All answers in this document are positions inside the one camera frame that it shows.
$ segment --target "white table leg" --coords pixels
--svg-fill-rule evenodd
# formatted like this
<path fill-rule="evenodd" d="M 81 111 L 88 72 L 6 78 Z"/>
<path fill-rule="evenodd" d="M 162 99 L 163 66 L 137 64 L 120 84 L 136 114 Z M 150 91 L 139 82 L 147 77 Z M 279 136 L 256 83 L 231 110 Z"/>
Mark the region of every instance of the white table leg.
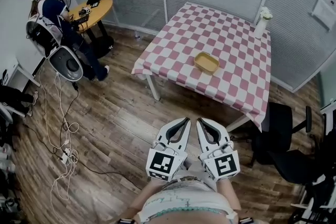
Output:
<path fill-rule="evenodd" d="M 246 116 L 243 115 L 236 119 L 233 123 L 231 123 L 229 126 L 226 127 L 226 131 L 232 132 L 234 129 L 238 128 L 239 126 L 242 126 L 244 123 L 248 122 L 250 119 Z"/>
<path fill-rule="evenodd" d="M 17 111 L 16 109 L 13 109 L 13 108 L 12 108 L 11 106 L 9 106 L 9 105 L 5 106 L 5 108 L 6 108 L 8 111 L 14 112 L 14 113 L 18 114 L 19 116 L 21 116 L 21 117 L 23 117 L 23 118 L 26 116 L 26 115 L 23 114 L 22 112 Z"/>
<path fill-rule="evenodd" d="M 151 91 L 152 91 L 152 94 L 154 96 L 154 99 L 159 101 L 161 96 L 160 96 L 160 93 L 157 89 L 157 86 L 156 86 L 156 82 L 155 82 L 155 78 L 151 75 L 146 75 L 146 79 L 148 81 L 148 84 L 149 84 L 149 88 L 151 88 Z"/>
<path fill-rule="evenodd" d="M 20 66 L 17 67 L 17 70 L 20 71 L 27 79 L 29 79 L 32 83 L 34 83 L 37 87 L 40 87 L 41 84 L 38 83 L 34 76 L 28 73 L 25 69 L 21 68 Z"/>

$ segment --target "white sneaker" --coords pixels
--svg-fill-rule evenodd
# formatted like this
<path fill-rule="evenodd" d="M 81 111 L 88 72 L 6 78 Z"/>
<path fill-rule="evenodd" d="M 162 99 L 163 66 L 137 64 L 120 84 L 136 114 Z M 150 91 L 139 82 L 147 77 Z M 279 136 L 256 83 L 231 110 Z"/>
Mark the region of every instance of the white sneaker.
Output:
<path fill-rule="evenodd" d="M 34 94 L 33 94 L 33 105 L 35 105 L 36 104 L 36 101 L 37 101 L 37 99 L 38 99 L 38 91 L 35 91 L 34 92 Z"/>
<path fill-rule="evenodd" d="M 32 111 L 33 106 L 30 104 L 28 107 L 29 107 L 29 111 L 27 112 L 26 115 L 31 117 L 33 114 L 33 111 Z"/>

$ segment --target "white vase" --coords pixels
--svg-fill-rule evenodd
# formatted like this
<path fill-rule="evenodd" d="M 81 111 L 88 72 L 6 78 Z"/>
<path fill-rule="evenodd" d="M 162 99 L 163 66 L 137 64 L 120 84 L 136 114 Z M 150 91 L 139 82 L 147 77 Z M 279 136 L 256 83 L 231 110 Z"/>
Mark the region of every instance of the white vase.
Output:
<path fill-rule="evenodd" d="M 265 20 L 264 18 L 260 18 L 256 29 L 254 30 L 254 37 L 255 38 L 261 38 L 263 36 L 263 33 L 266 30 L 268 20 Z"/>

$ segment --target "round wooden table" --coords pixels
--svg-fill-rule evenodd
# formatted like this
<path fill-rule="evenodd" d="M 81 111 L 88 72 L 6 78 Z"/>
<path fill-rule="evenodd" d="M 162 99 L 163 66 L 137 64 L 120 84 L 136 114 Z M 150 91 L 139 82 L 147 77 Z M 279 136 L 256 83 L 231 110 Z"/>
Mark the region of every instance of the round wooden table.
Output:
<path fill-rule="evenodd" d="M 95 52 L 94 54 L 97 56 L 97 58 L 105 56 L 113 48 L 114 40 L 107 34 L 106 29 L 101 21 L 101 19 L 103 19 L 103 17 L 110 11 L 112 5 L 113 0 L 101 0 L 97 7 L 91 8 L 91 5 L 87 5 L 86 2 L 84 2 L 69 11 L 69 15 L 73 16 L 72 19 L 78 20 L 80 18 L 78 12 L 81 11 L 84 7 L 90 8 L 91 12 L 89 14 L 89 19 L 87 22 L 79 25 L 79 31 L 86 32 L 88 34 L 92 41 L 91 45 Z M 96 38 L 93 34 L 91 27 L 95 24 L 98 25 L 102 33 L 102 37 Z"/>

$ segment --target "checkered tablecloth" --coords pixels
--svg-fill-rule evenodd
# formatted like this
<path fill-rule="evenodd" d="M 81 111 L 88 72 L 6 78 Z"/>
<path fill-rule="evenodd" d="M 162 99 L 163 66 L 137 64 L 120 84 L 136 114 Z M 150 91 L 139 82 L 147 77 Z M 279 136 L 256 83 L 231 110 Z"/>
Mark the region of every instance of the checkered tablecloth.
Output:
<path fill-rule="evenodd" d="M 241 18 L 186 3 L 135 62 L 132 74 L 155 74 L 242 111 L 259 128 L 267 108 L 270 34 L 254 37 Z M 211 76 L 194 66 L 201 51 L 219 60 Z"/>

